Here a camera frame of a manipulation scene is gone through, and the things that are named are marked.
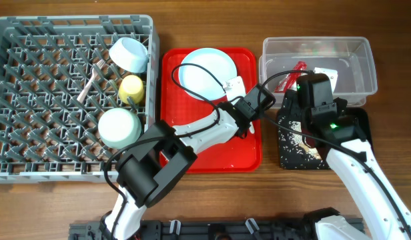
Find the red sauce packet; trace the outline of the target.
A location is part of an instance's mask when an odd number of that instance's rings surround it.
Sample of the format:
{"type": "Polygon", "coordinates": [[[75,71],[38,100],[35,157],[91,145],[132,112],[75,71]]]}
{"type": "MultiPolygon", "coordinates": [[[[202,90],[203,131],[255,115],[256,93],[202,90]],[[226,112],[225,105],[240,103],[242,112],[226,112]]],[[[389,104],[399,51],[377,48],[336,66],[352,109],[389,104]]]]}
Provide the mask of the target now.
{"type": "MultiPolygon", "coordinates": [[[[295,65],[293,70],[302,70],[305,71],[307,69],[307,64],[304,61],[298,61],[298,63],[295,65]]],[[[284,77],[283,80],[281,80],[278,84],[278,86],[275,88],[274,92],[275,93],[284,93],[288,89],[291,89],[292,86],[296,83],[296,79],[301,76],[302,73],[289,73],[284,77]]]]}

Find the light blue plate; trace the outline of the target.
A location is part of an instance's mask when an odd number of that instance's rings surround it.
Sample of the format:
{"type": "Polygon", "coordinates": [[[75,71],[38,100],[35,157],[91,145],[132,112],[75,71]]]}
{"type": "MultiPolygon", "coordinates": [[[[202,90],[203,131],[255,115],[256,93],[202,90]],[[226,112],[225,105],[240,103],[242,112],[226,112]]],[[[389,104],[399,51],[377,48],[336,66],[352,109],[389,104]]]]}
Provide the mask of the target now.
{"type": "Polygon", "coordinates": [[[179,84],[210,101],[221,99],[226,94],[221,85],[206,71],[193,65],[199,65],[208,70],[221,84],[238,76],[236,65],[232,58],[214,48],[196,49],[189,53],[181,62],[184,66],[178,69],[179,84]]]}

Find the grey dishwasher rack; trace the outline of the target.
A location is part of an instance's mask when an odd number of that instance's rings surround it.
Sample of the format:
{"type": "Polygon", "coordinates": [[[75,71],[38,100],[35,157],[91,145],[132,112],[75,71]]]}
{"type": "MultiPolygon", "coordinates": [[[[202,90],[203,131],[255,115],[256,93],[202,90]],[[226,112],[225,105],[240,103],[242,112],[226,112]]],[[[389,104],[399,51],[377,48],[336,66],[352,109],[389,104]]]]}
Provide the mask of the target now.
{"type": "Polygon", "coordinates": [[[113,150],[99,137],[99,118],[121,107],[146,130],[155,121],[158,75],[159,36],[148,15],[0,17],[0,184],[103,181],[113,150]],[[128,72],[109,49],[122,37],[148,50],[138,104],[118,96],[128,72]],[[78,102],[102,59],[105,65],[78,102]]]}

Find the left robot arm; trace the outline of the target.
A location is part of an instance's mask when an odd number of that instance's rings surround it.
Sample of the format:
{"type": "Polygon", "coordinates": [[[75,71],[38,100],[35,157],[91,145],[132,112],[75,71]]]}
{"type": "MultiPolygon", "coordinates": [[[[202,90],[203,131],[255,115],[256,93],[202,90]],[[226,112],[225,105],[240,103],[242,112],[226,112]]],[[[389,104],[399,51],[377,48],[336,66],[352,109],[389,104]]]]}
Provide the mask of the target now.
{"type": "Polygon", "coordinates": [[[106,239],[129,239],[140,228],[146,209],[161,201],[197,160],[198,155],[233,138],[244,138],[275,97],[257,84],[244,97],[214,105],[200,120],[169,126],[154,123],[135,142],[112,155],[103,170],[117,192],[115,207],[101,219],[106,239]]]}

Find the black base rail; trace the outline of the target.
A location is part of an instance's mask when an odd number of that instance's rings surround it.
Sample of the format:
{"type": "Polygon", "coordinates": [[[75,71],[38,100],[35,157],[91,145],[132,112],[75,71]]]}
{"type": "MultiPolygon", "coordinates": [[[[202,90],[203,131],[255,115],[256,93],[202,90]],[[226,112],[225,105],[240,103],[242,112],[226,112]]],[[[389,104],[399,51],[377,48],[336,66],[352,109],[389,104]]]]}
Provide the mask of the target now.
{"type": "Polygon", "coordinates": [[[311,239],[299,219],[258,221],[248,229],[246,221],[177,222],[142,221],[132,239],[311,239]]]}

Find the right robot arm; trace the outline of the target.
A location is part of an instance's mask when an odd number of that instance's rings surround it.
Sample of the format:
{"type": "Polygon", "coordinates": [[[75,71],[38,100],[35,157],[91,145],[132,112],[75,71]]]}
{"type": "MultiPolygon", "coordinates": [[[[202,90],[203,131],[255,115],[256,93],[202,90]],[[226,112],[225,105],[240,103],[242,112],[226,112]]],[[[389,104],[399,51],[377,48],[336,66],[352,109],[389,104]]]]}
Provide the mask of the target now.
{"type": "Polygon", "coordinates": [[[311,133],[330,169],[345,184],[374,239],[411,239],[411,213],[381,170],[360,127],[334,98],[323,73],[298,77],[296,93],[302,129],[311,133]]]}

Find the white plastic fork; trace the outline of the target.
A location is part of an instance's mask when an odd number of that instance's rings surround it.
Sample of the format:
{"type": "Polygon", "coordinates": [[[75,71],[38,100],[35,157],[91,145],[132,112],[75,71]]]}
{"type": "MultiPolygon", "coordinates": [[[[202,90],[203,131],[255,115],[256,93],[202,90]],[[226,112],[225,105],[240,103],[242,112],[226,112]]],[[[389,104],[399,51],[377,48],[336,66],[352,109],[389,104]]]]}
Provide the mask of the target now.
{"type": "Polygon", "coordinates": [[[95,81],[96,77],[98,76],[99,70],[102,69],[102,67],[105,65],[105,61],[102,59],[98,61],[96,64],[93,65],[91,69],[91,77],[89,78],[89,81],[86,83],[85,87],[81,91],[81,93],[77,97],[77,101],[80,103],[83,103],[85,100],[87,94],[89,93],[89,90],[95,81]]]}

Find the black waste tray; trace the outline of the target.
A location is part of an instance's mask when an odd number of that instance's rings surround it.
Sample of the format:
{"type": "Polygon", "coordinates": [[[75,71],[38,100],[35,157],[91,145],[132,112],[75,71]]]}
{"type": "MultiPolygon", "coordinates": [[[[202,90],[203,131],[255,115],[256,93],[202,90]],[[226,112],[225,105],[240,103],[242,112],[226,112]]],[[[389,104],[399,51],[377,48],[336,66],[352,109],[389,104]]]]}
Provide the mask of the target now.
{"type": "Polygon", "coordinates": [[[328,170],[328,164],[317,149],[311,147],[314,141],[297,134],[307,132],[302,129],[301,119],[297,92],[289,90],[276,115],[276,122],[282,126],[278,129],[280,167],[288,170],[328,170]]]}

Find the clear plastic bin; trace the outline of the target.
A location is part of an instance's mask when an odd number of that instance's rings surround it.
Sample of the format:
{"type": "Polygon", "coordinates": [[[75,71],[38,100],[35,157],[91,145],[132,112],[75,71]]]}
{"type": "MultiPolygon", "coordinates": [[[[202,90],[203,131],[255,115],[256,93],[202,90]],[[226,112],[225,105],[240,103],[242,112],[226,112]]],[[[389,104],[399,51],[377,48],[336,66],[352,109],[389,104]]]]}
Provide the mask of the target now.
{"type": "Polygon", "coordinates": [[[308,70],[331,69],[333,96],[360,107],[378,90],[376,68],[369,41],[364,37],[268,37],[259,58],[258,81],[292,70],[303,61],[308,70]]]}

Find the white plastic spoon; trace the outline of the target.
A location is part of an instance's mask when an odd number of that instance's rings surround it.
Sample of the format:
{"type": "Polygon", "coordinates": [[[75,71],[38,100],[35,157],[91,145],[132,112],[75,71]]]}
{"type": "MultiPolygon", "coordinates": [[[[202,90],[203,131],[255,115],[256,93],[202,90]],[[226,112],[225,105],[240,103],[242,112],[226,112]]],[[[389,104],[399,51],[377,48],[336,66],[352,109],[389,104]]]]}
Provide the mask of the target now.
{"type": "Polygon", "coordinates": [[[251,134],[254,134],[254,133],[255,133],[255,129],[254,129],[253,123],[250,123],[249,131],[250,131],[251,134]]]}

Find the red plastic tray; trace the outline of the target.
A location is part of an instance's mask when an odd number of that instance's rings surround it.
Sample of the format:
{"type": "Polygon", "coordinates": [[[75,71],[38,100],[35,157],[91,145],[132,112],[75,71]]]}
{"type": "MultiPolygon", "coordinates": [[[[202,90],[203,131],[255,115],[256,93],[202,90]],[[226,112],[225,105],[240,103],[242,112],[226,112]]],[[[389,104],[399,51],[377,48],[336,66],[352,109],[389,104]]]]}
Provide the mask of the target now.
{"type": "MultiPolygon", "coordinates": [[[[171,71],[179,65],[194,48],[169,50],[162,59],[160,118],[170,126],[185,125],[201,119],[212,112],[212,106],[190,97],[171,80],[171,71]]],[[[258,83],[256,58],[242,47],[223,47],[235,63],[238,75],[246,89],[258,83]]],[[[251,172],[262,162],[262,132],[259,120],[253,122],[255,133],[245,138],[234,137],[227,143],[214,145],[197,155],[197,160],[188,173],[235,173],[251,172]]]]}

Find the yellow plastic cup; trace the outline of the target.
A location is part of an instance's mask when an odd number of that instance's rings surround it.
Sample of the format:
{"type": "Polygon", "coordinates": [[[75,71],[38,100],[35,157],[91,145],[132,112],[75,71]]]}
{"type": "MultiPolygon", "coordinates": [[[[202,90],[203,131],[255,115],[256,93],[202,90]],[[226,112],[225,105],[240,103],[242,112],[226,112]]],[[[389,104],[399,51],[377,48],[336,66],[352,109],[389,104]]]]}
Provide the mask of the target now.
{"type": "Polygon", "coordinates": [[[128,75],[123,78],[118,91],[119,98],[125,104],[128,104],[128,97],[138,104],[143,101],[145,89],[143,81],[137,75],[128,75]]]}

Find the green shallow bowl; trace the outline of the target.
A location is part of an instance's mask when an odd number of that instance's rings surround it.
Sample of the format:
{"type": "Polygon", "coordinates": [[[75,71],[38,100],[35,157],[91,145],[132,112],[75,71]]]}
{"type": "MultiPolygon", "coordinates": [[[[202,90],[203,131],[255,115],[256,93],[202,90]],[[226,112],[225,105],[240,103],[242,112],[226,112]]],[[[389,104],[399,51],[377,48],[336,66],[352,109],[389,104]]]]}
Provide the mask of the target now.
{"type": "Polygon", "coordinates": [[[141,135],[139,117],[123,108],[106,111],[99,119],[98,131],[103,143],[113,149],[121,149],[135,143],[141,135]]]}

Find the light blue small bowl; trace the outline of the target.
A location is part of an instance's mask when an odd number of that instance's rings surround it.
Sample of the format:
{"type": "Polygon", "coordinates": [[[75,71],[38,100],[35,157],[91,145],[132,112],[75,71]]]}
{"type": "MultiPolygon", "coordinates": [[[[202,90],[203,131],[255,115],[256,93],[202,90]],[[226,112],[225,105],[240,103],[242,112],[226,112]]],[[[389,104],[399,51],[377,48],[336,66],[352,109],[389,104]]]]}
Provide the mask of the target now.
{"type": "Polygon", "coordinates": [[[109,49],[111,60],[122,69],[131,73],[147,71],[148,50],[139,41],[122,37],[109,49]]]}

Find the food scraps and rice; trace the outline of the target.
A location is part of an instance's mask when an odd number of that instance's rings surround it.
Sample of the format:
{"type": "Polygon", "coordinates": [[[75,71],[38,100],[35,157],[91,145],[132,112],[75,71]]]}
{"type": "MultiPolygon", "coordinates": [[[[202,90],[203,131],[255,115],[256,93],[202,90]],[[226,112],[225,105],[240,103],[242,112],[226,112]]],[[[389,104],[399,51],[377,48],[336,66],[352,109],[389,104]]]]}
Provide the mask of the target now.
{"type": "Polygon", "coordinates": [[[289,170],[329,169],[328,164],[320,157],[316,148],[310,148],[307,138],[278,129],[278,147],[280,167],[289,170]]]}

